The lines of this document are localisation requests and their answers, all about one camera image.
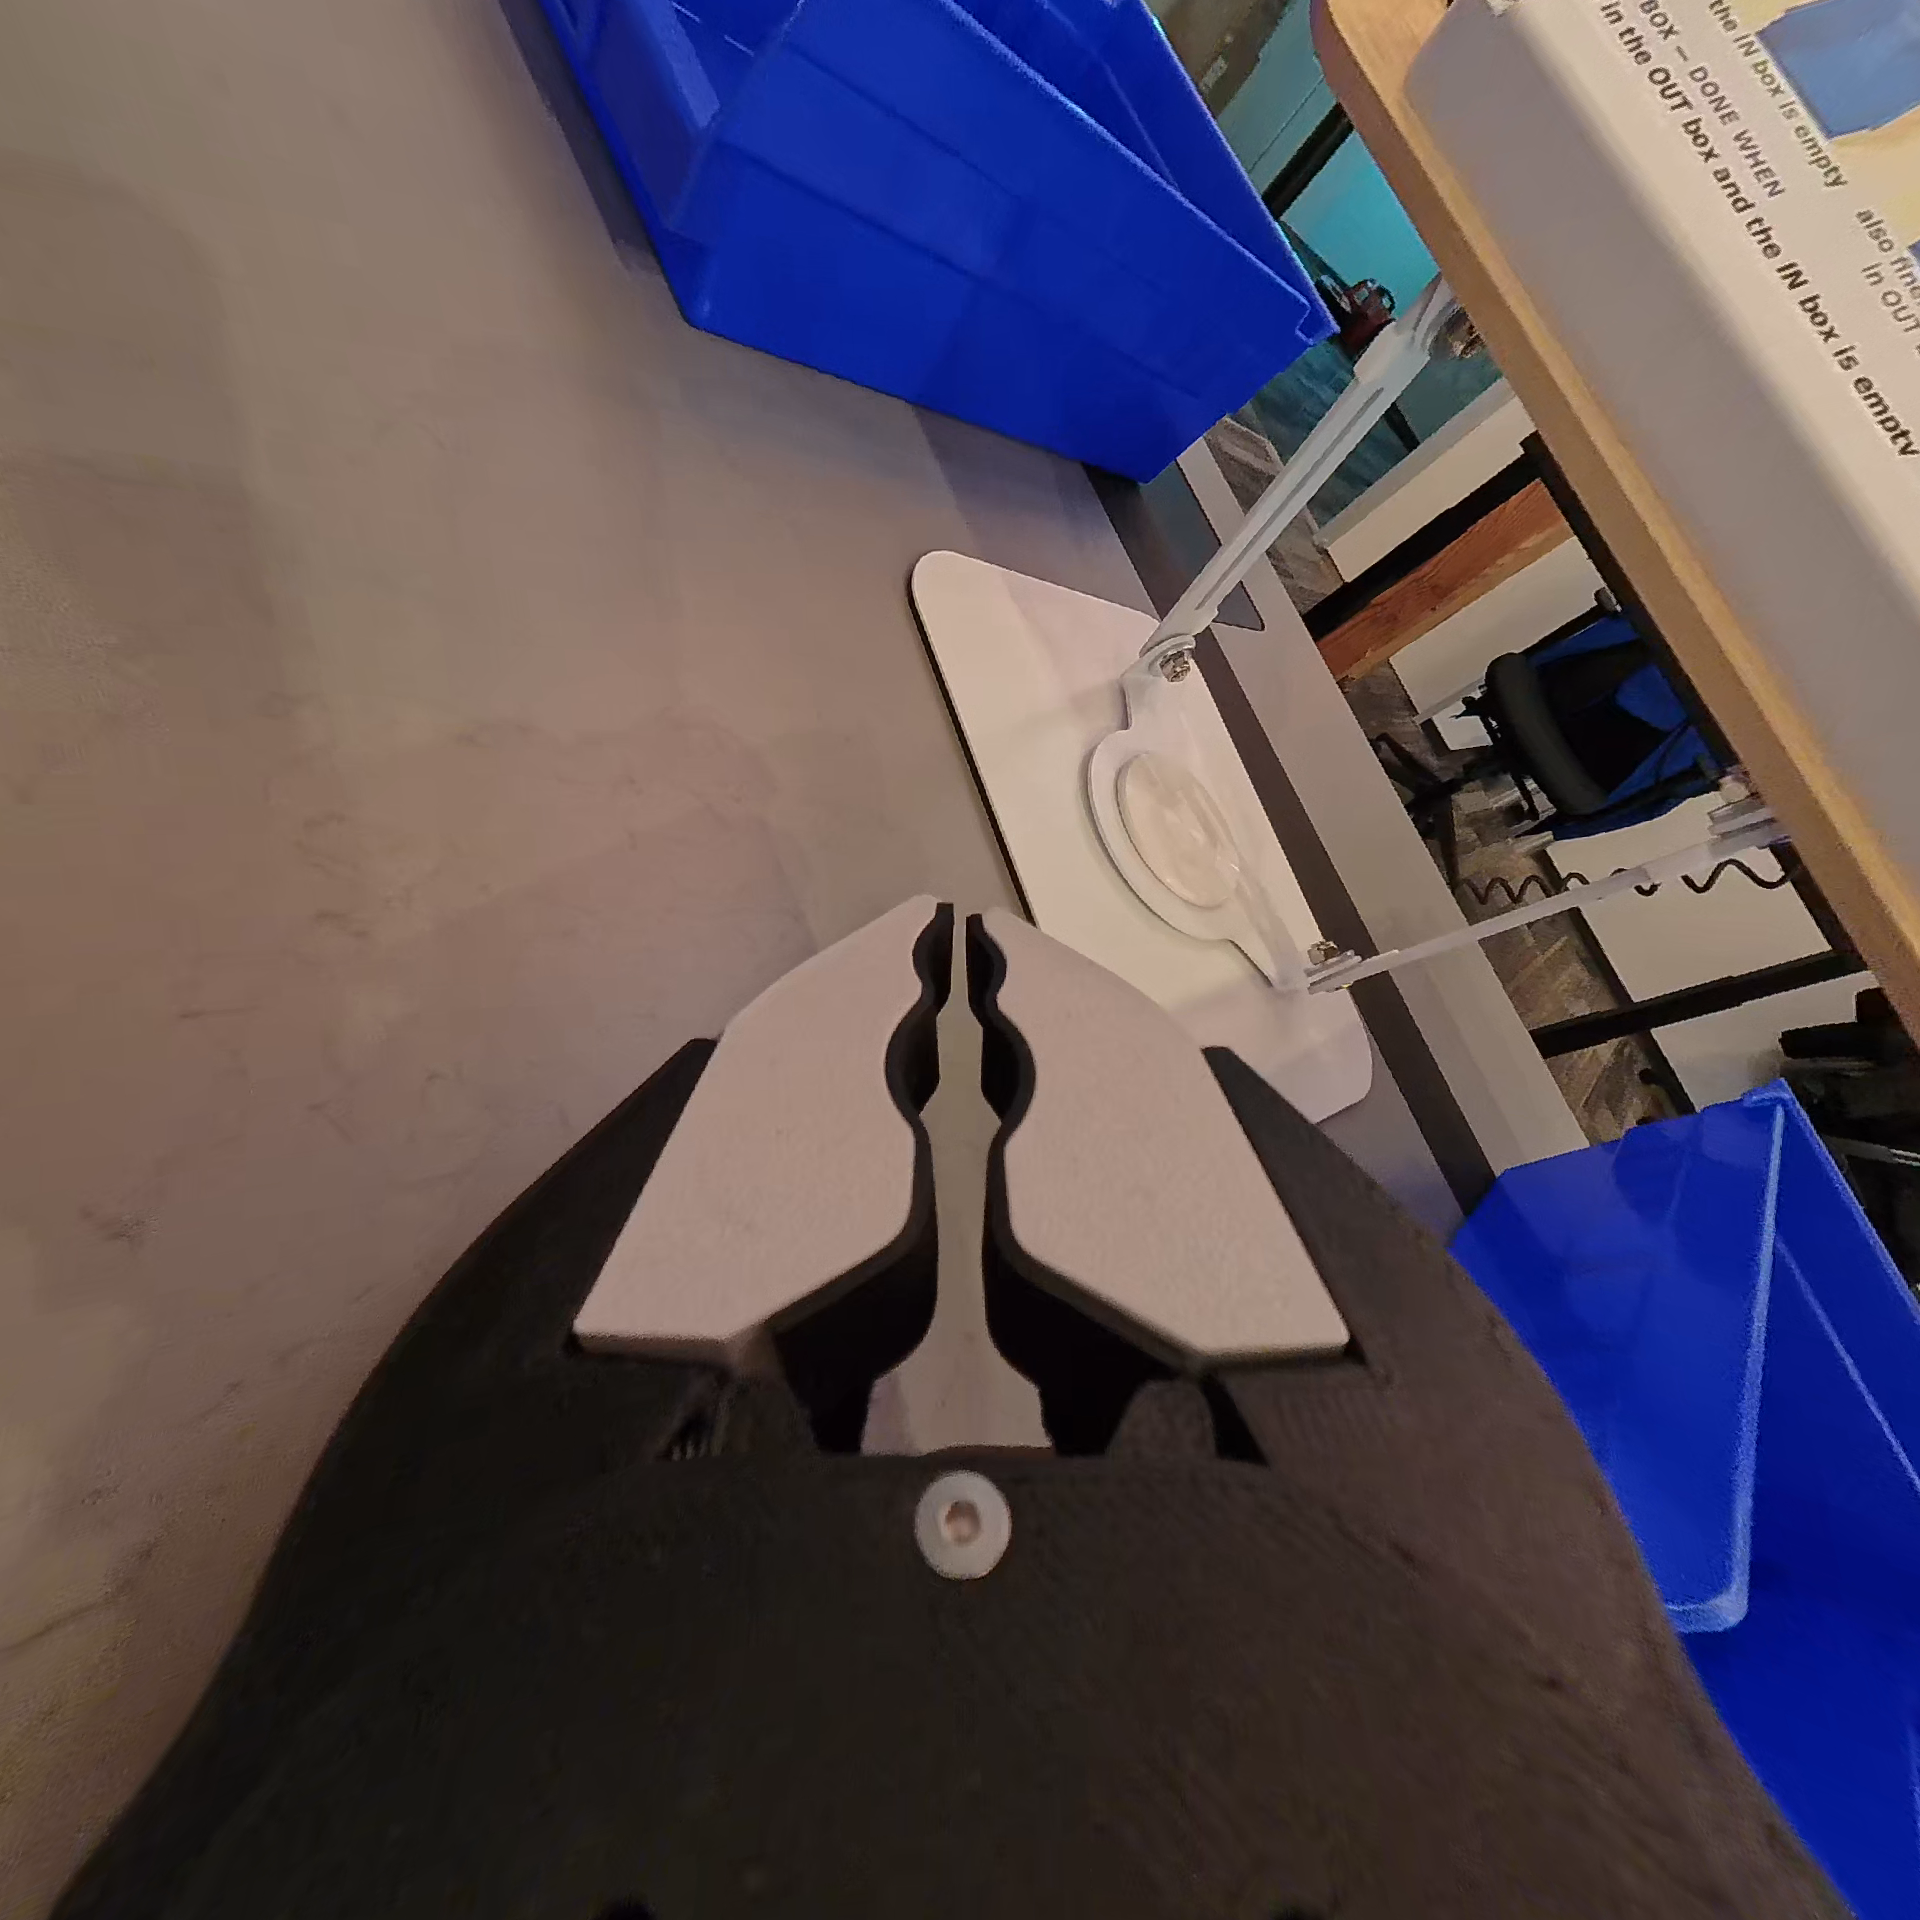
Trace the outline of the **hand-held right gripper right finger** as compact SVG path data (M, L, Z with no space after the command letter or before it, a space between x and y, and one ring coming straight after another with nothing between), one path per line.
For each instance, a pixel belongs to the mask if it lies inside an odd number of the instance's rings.
M1135 985L1031 924L966 924L996 1111L982 1265L1173 1373L1351 1344L1207 1054Z

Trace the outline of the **white stand bracket arms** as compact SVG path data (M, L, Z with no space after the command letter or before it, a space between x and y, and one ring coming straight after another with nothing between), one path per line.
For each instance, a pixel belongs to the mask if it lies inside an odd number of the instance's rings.
M1191 673L1194 644L1213 625L1222 601L1424 364L1446 351L1462 357L1478 344L1476 327L1446 280L1430 278L1417 304L1364 346L1351 386L1143 640L1138 657L1120 677L1124 722L1100 737L1087 756L1087 814L1114 872L1183 936L1237 945L1279 993L1345 992L1360 980L1426 964L1533 920L1647 885L1660 887L1702 865L1717 868L1788 837L1766 801L1729 799L1714 808L1702 844L1613 871L1561 896L1518 903L1410 949L1358 956L1332 944L1301 949L1288 935L1254 854L1241 846L1224 807L1200 775L1207 754L1194 733L1200 702L1181 692L1178 682Z

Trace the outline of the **blue plastic bin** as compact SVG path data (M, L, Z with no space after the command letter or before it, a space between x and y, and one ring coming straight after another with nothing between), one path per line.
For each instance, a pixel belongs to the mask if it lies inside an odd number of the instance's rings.
M1914 1298L1788 1084L1510 1167L1452 1253L1839 1896L1917 1916Z
M1135 481L1332 333L1138 2L548 2L687 325Z

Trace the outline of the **printed instruction sheet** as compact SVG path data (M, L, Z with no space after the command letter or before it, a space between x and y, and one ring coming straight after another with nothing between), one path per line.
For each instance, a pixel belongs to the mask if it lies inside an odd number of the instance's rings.
M1791 408L1914 510L1914 4L1503 4Z

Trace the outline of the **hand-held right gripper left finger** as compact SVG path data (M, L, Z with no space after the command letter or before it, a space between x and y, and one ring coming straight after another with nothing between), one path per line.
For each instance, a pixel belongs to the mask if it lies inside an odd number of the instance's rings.
M573 1316L580 1345L737 1365L910 1244L950 936L948 903L904 897L727 1021Z

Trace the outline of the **wooden edged table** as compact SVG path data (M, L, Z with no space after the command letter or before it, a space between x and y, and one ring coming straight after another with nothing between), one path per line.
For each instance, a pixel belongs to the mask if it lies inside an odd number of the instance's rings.
M1518 456L1309 608L1313 650L1332 680L1360 680L1573 534L1533 461Z

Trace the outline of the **black office chair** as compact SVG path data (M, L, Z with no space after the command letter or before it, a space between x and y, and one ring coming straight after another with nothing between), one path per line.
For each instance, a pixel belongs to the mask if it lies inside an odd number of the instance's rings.
M1615 609L1490 661L1469 709L1502 767L1537 788L1557 839L1647 825L1737 767L1656 646Z

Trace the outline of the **wooden rimmed document board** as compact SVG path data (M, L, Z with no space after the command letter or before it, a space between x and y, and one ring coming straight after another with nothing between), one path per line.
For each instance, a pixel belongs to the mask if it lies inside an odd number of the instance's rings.
M1312 4L1316 57L1577 501L1912 1034L1917 791L1914 807L1878 810L1833 767L1791 687L1745 634L1424 128L1408 96L1410 69L1452 7Z

